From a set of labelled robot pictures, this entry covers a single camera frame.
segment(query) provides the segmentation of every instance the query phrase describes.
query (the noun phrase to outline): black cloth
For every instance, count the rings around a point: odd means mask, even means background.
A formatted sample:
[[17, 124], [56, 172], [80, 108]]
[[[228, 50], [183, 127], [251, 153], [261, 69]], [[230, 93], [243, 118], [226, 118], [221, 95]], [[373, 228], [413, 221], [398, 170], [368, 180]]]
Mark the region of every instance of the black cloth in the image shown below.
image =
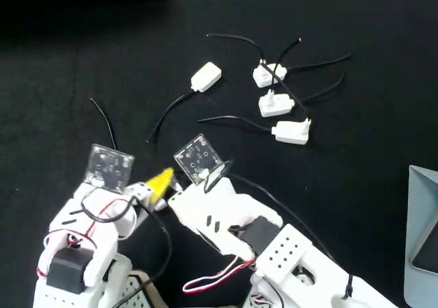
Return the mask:
[[[408, 165], [438, 169], [436, 61], [438, 0], [206, 0], [28, 10], [3, 24], [0, 46], [2, 307], [30, 307], [35, 267], [50, 221], [83, 178], [90, 146], [110, 146], [100, 102], [119, 149], [136, 156], [131, 180], [176, 166], [172, 155], [204, 133], [232, 171], [269, 189], [317, 233], [340, 266], [399, 307], [403, 300]], [[295, 66], [341, 56], [347, 62], [291, 75], [299, 96], [346, 72], [331, 99], [309, 106], [311, 139], [283, 144], [238, 121], [197, 124], [223, 114], [263, 125], [258, 63], [248, 44], [206, 39], [209, 32], [258, 42], [272, 62], [289, 42]], [[223, 79], [165, 120], [156, 145], [144, 140], [164, 108], [190, 90], [190, 77], [212, 61]], [[235, 182], [302, 227], [263, 193]], [[171, 307], [240, 303], [245, 270], [214, 290], [184, 295], [186, 281], [231, 260], [164, 215], [175, 253], [157, 287]], [[166, 242], [152, 220], [120, 245], [136, 268], [153, 274]]]

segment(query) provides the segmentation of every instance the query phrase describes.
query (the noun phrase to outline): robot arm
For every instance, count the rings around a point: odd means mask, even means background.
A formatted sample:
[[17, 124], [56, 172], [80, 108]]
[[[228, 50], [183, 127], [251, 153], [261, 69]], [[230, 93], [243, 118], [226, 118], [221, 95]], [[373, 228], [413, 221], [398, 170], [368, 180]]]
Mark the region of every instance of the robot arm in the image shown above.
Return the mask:
[[[131, 275], [130, 260], [117, 253], [118, 241], [129, 237], [148, 216], [131, 206], [131, 198], [135, 196], [146, 206], [156, 204], [171, 174], [165, 170], [148, 183], [127, 186], [121, 194], [82, 183], [53, 219], [44, 239], [34, 308], [112, 308], [141, 287], [141, 278]], [[81, 204], [93, 216], [117, 220], [95, 222]], [[123, 307], [150, 307], [146, 292], [139, 292]]]
[[[255, 259], [245, 308], [396, 308], [359, 277], [350, 275], [292, 225], [221, 178], [208, 193], [191, 185], [168, 202], [179, 221], [223, 255]], [[244, 229], [239, 237], [231, 229]], [[352, 294], [346, 287], [351, 285]]]

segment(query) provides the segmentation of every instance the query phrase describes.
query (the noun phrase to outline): power adapter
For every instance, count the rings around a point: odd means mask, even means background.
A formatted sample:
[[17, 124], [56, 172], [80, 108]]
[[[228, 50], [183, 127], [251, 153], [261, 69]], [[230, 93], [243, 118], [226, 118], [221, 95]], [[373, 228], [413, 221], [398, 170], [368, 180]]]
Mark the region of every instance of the power adapter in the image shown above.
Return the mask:
[[275, 94], [271, 89], [259, 99], [260, 114], [264, 118], [287, 114], [294, 105], [294, 100], [288, 94]]
[[271, 133], [279, 142], [305, 145], [309, 140], [310, 124], [311, 120], [308, 118], [302, 122], [279, 121], [272, 127]]
[[[257, 87], [265, 88], [271, 85], [272, 75], [261, 64], [266, 64], [266, 62], [264, 60], [261, 60], [258, 67], [254, 68], [253, 79], [257, 84]], [[276, 64], [269, 64], [268, 68], [272, 72], [274, 72], [275, 65]], [[287, 73], [286, 67], [282, 67], [281, 64], [279, 64], [275, 70], [275, 75], [283, 81], [285, 79], [286, 73]]]

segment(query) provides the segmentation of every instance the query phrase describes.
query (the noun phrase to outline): red and white wire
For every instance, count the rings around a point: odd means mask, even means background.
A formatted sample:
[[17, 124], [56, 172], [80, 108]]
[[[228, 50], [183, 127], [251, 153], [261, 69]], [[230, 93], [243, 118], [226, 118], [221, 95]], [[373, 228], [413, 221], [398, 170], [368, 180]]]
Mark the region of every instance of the red and white wire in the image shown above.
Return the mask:
[[44, 239], [42, 241], [42, 243], [44, 244], [44, 247], [47, 247], [47, 243], [48, 243], [50, 237], [54, 233], [58, 233], [60, 231], [65, 232], [67, 235], [73, 234], [74, 236], [77, 236], [80, 240], [87, 240], [89, 243], [91, 243], [91, 245], [93, 245], [94, 248], [97, 248], [96, 243], [91, 238], [89, 238], [88, 235], [82, 234], [82, 233], [80, 233], [78, 231], [73, 231], [72, 229], [64, 229], [64, 228], [55, 229], [53, 231], [48, 232], [47, 235], [44, 237]]
[[268, 299], [266, 299], [266, 298], [263, 296], [263, 294], [260, 294], [260, 293], [258, 293], [258, 294], [253, 294], [253, 295], [251, 296], [251, 298], [252, 298], [253, 302], [254, 302], [256, 305], [268, 305], [269, 307], [272, 307], [272, 306], [274, 305], [274, 304], [271, 303]]
[[[231, 267], [233, 267], [233, 265], [237, 262], [238, 259], [239, 259], [238, 257], [235, 257], [234, 260], [224, 270], [220, 271], [218, 274], [216, 274], [214, 276], [203, 276], [203, 277], [199, 277], [197, 279], [194, 279], [192, 281], [187, 282], [183, 286], [183, 292], [186, 294], [191, 294], [191, 293], [197, 293], [197, 292], [202, 292], [202, 291], [211, 289], [212, 287], [216, 286], [217, 284], [228, 279], [231, 275], [235, 274], [237, 271], [251, 265], [254, 262], [254, 260], [245, 261], [244, 263], [237, 265], [233, 269], [230, 269]], [[207, 281], [207, 280], [213, 280], [213, 279], [216, 279], [216, 281], [205, 284], [205, 285], [201, 285], [198, 287], [190, 288], [194, 284], [200, 283], [201, 281]]]

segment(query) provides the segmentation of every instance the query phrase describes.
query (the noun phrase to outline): wire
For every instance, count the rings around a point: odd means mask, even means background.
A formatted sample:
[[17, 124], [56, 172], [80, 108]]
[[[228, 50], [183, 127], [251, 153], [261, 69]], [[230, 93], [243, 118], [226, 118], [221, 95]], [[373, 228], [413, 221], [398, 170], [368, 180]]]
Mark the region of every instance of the wire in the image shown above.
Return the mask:
[[311, 94], [310, 96], [302, 98], [301, 99], [302, 103], [306, 103], [307, 101], [321, 97], [321, 96], [333, 91], [334, 89], [336, 89], [339, 86], [339, 84], [342, 83], [342, 81], [344, 80], [344, 77], [345, 77], [345, 73], [342, 73], [341, 77], [335, 83], [331, 84], [329, 87], [325, 88], [324, 90], [322, 90], [320, 92], [317, 92], [315, 94]]
[[314, 68], [319, 68], [319, 67], [323, 67], [323, 66], [328, 66], [328, 65], [336, 64], [336, 63], [342, 62], [344, 60], [347, 60], [351, 56], [352, 56], [352, 53], [347, 53], [346, 55], [341, 56], [339, 58], [336, 58], [334, 60], [327, 60], [325, 62], [320, 62], [320, 63], [305, 64], [305, 65], [298, 65], [298, 66], [289, 67], [287, 69], [287, 74], [302, 72], [304, 70], [311, 70], [311, 69], [314, 69]]
[[301, 107], [301, 109], [305, 112], [306, 117], [310, 118], [310, 113], [307, 110], [307, 108], [301, 103], [301, 101], [296, 98], [295, 94], [290, 90], [290, 88], [283, 82], [282, 79], [280, 79], [274, 72], [272, 72], [272, 70], [268, 67], [268, 65], [266, 65], [265, 63], [260, 63], [260, 65], [266, 69], [281, 85], [283, 88], [285, 88], [285, 90], [292, 96], [292, 98], [295, 100], [295, 102], [297, 104], [299, 104], [299, 106]]
[[247, 118], [242, 118], [241, 116], [222, 115], [222, 116], [215, 116], [213, 118], [203, 118], [201, 120], [198, 120], [197, 122], [198, 123], [210, 122], [210, 121], [222, 120], [222, 119], [226, 119], [226, 118], [230, 118], [233, 120], [241, 120], [241, 121], [244, 121], [245, 123], [248, 123], [249, 125], [252, 125], [253, 127], [256, 127], [260, 131], [271, 133], [271, 130], [269, 128], [264, 127], [263, 125], [258, 125], [257, 123], [255, 123]]
[[261, 49], [261, 47], [255, 43], [254, 41], [252, 41], [251, 39], [245, 38], [244, 36], [235, 36], [233, 34], [220, 34], [220, 33], [209, 33], [207, 34], [207, 38], [224, 38], [224, 39], [232, 39], [232, 40], [240, 40], [240, 41], [244, 41], [246, 43], [251, 44], [253, 47], [255, 47], [257, 49], [257, 51], [259, 52], [259, 56], [260, 56], [260, 60], [265, 60], [265, 54], [263, 52], [263, 50]]
[[236, 175], [234, 173], [230, 173], [230, 175], [232, 177], [236, 178], [237, 180], [240, 180], [241, 182], [244, 182], [249, 186], [253, 186], [254, 188], [257, 188], [258, 190], [261, 190], [263, 193], [265, 193], [266, 196], [268, 196], [277, 205], [279, 205], [281, 208], [283, 208], [283, 210], [285, 210], [289, 215], [291, 215], [292, 218], [297, 220], [304, 227], [304, 229], [307, 231], [307, 233], [309, 233], [315, 239], [315, 241], [318, 243], [319, 247], [322, 249], [322, 251], [325, 253], [325, 255], [327, 257], [329, 257], [331, 260], [333, 260], [334, 262], [336, 262], [335, 258], [332, 256], [332, 254], [330, 253], [328, 248], [325, 246], [324, 242], [312, 231], [312, 229], [309, 226], [307, 226], [307, 224], [297, 214], [295, 214], [290, 208], [288, 208], [286, 205], [284, 205], [282, 202], [280, 202], [278, 199], [276, 199], [274, 195], [269, 193], [269, 191], [267, 189], [265, 189], [264, 187], [262, 187], [258, 183], [255, 183], [247, 178], [243, 178], [242, 176]]
[[159, 224], [160, 228], [162, 229], [164, 235], [166, 236], [167, 243], [168, 243], [168, 254], [166, 256], [166, 260], [163, 263], [163, 266], [159, 269], [157, 274], [152, 276], [147, 281], [143, 282], [141, 284], [141, 286], [139, 286], [136, 290], [132, 291], [132, 293], [130, 293], [129, 295], [124, 297], [122, 300], [120, 300], [118, 303], [116, 303], [112, 308], [120, 308], [120, 307], [122, 307], [125, 303], [127, 303], [135, 295], [137, 295], [137, 293], [142, 291], [145, 287], [147, 287], [149, 284], [153, 283], [156, 279], [158, 279], [161, 275], [163, 275], [164, 271], [166, 270], [166, 268], [167, 268], [167, 266], [168, 266], [168, 264], [170, 262], [170, 258], [172, 257], [172, 252], [173, 252], [172, 238], [170, 237], [169, 230], [167, 230], [166, 225], [164, 224], [163, 220], [158, 215], [156, 215], [154, 212], [149, 210], [146, 207], [146, 205], [144, 205], [143, 202], [140, 199], [136, 198], [136, 200], [137, 200], [137, 203], [140, 205], [140, 207], [144, 211], [146, 211], [149, 215], [151, 215], [151, 217], [157, 222], [157, 224]]
[[176, 107], [178, 104], [182, 103], [186, 99], [190, 98], [195, 93], [196, 93], [195, 91], [191, 91], [191, 92], [189, 92], [187, 94], [182, 94], [180, 97], [175, 99], [172, 103], [170, 103], [170, 105], [164, 110], [164, 113], [161, 115], [161, 117], [159, 118], [158, 122], [155, 124], [151, 134], [149, 135], [148, 139], [146, 139], [146, 142], [151, 142], [152, 139], [156, 138], [156, 136], [158, 135], [159, 129], [161, 128], [161, 126], [162, 126], [162, 124], [164, 122], [164, 119], [166, 118], [167, 114], [169, 114], [170, 111], [172, 111], [174, 107]]
[[[202, 292], [208, 289], [211, 289], [212, 287], [215, 287], [217, 284], [223, 282], [224, 280], [228, 279], [231, 275], [235, 274], [237, 271], [251, 265], [252, 263], [254, 263], [254, 260], [250, 260], [250, 261], [245, 261], [242, 264], [237, 265], [236, 267], [234, 267], [233, 269], [230, 270], [230, 268], [237, 262], [238, 257], [236, 256], [233, 261], [222, 271], [220, 271], [218, 274], [214, 275], [214, 276], [203, 276], [203, 277], [199, 277], [197, 279], [194, 279], [192, 281], [188, 281], [186, 284], [184, 284], [183, 286], [183, 292], [186, 294], [192, 294], [192, 293], [197, 293], [197, 292]], [[202, 286], [198, 286], [198, 287], [193, 287], [193, 288], [189, 288], [191, 285], [194, 285], [196, 283], [199, 283], [201, 281], [205, 281], [205, 280], [212, 280], [212, 279], [217, 279], [217, 281], [214, 281], [212, 283], [208, 283], [206, 285], [202, 285]]]
[[108, 120], [107, 114], [101, 109], [101, 107], [96, 103], [96, 101], [92, 97], [90, 97], [90, 101], [93, 103], [93, 105], [98, 109], [98, 111], [101, 113], [101, 115], [105, 119], [108, 131], [109, 131], [109, 135], [111, 136], [112, 148], [117, 150], [116, 138], [114, 137], [114, 132], [113, 132], [111, 123], [109, 122], [110, 120]]
[[[288, 46], [280, 53], [280, 56], [276, 60], [276, 64], [274, 67], [274, 73], [278, 65], [283, 61], [283, 58], [287, 55], [290, 49], [294, 48], [301, 42], [301, 38], [295, 39], [293, 42], [289, 43]], [[274, 77], [272, 77], [271, 87], [274, 85]]]
[[87, 235], [82, 234], [82, 233], [80, 233], [78, 231], [73, 231], [72, 229], [64, 229], [64, 228], [62, 228], [62, 229], [55, 229], [55, 230], [52, 230], [52, 231], [48, 232], [45, 235], [45, 237], [44, 237], [44, 239], [42, 241], [42, 243], [44, 244], [44, 247], [47, 246], [47, 244], [48, 244], [48, 242], [50, 240], [50, 236], [53, 235], [54, 233], [59, 233], [60, 231], [63, 231], [65, 233], [67, 233], [67, 234], [69, 234], [69, 233], [75, 234], [79, 238], [82, 238], [84, 240], [89, 241], [89, 243], [91, 243], [91, 245], [93, 245], [94, 248], [97, 248], [96, 242], [93, 241], [91, 238], [89, 238]]
[[352, 297], [353, 295], [353, 275], [349, 274], [348, 275], [348, 282], [347, 282], [347, 286], [345, 288], [345, 294], [342, 297], [342, 300], [347, 300], [348, 297]]
[[263, 278], [265, 280], [265, 282], [267, 284], [269, 284], [269, 286], [274, 290], [274, 292], [276, 293], [276, 295], [279, 297], [280, 299], [280, 303], [281, 303], [281, 308], [285, 308], [285, 301], [283, 300], [283, 297], [281, 296], [280, 292], [275, 288], [275, 286], [273, 286], [273, 284], [271, 284], [271, 282], [269, 282], [266, 278]]
[[[82, 208], [82, 211], [84, 212], [84, 214], [86, 214], [91, 220], [93, 220], [93, 221], [95, 221], [95, 222], [102, 222], [102, 223], [108, 223], [108, 222], [116, 222], [117, 220], [120, 220], [121, 218], [123, 218], [123, 216], [125, 215], [125, 214], [127, 214], [127, 212], [129, 211], [129, 209], [131, 209], [132, 208], [132, 205], [133, 205], [133, 203], [134, 203], [134, 201], [139, 201], [135, 196], [132, 196], [131, 197], [131, 199], [129, 200], [129, 201], [126, 201], [127, 202], [127, 204], [126, 204], [126, 207], [117, 215], [117, 216], [114, 216], [114, 217], [111, 217], [111, 218], [101, 218], [101, 217], [99, 217], [99, 216], [95, 216], [92, 212], [90, 212], [90, 210], [88, 210], [87, 208], [86, 208], [86, 206], [84, 205], [84, 201], [89, 197], [89, 195], [91, 194], [91, 192], [89, 192], [88, 194], [86, 194], [83, 198], [82, 198], [82, 201], [81, 201], [81, 208]], [[113, 203], [114, 201], [112, 201], [111, 203], [109, 203], [109, 205], [107, 205], [105, 208], [104, 208], [104, 210], [106, 209], [106, 208], [108, 208], [112, 203]]]

